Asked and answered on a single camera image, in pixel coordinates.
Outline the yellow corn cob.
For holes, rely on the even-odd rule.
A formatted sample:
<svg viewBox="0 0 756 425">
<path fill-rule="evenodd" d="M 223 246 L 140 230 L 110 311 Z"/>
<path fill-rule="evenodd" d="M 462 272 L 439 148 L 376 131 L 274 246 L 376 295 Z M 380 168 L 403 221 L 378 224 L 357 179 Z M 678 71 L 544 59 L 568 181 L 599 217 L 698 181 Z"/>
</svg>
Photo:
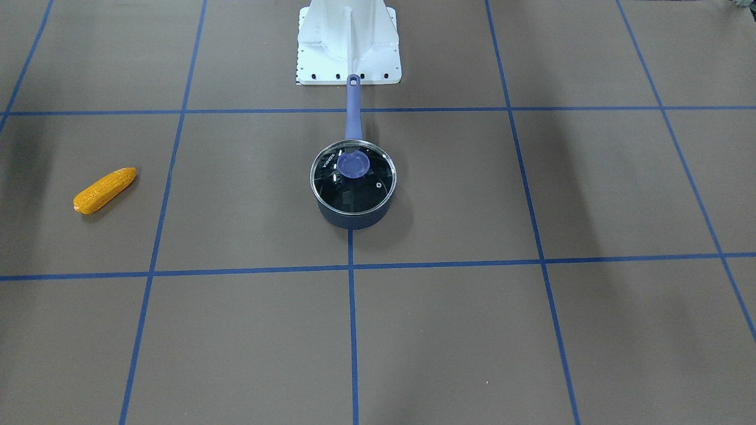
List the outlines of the yellow corn cob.
<svg viewBox="0 0 756 425">
<path fill-rule="evenodd" d="M 138 175 L 134 167 L 117 169 L 95 181 L 73 198 L 73 209 L 83 215 L 96 213 L 122 193 Z"/>
</svg>

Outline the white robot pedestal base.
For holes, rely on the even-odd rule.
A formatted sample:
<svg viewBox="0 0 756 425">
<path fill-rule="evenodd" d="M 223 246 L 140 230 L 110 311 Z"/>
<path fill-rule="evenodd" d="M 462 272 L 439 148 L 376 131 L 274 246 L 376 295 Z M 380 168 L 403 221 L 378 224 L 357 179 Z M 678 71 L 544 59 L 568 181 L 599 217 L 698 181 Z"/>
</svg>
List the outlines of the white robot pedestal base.
<svg viewBox="0 0 756 425">
<path fill-rule="evenodd" d="M 312 1 L 298 16 L 297 84 L 402 81 L 397 13 L 385 2 Z"/>
</svg>

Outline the glass lid blue knob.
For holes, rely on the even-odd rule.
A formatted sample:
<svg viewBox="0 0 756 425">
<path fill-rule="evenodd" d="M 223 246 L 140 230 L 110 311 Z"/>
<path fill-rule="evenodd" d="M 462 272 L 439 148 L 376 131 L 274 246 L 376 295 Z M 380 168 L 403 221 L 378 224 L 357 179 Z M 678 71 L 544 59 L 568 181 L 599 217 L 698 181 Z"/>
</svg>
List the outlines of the glass lid blue knob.
<svg viewBox="0 0 756 425">
<path fill-rule="evenodd" d="M 392 157 L 375 143 L 342 140 L 311 164 L 309 183 L 320 207 L 343 216 L 372 214 L 389 205 L 397 187 Z"/>
</svg>

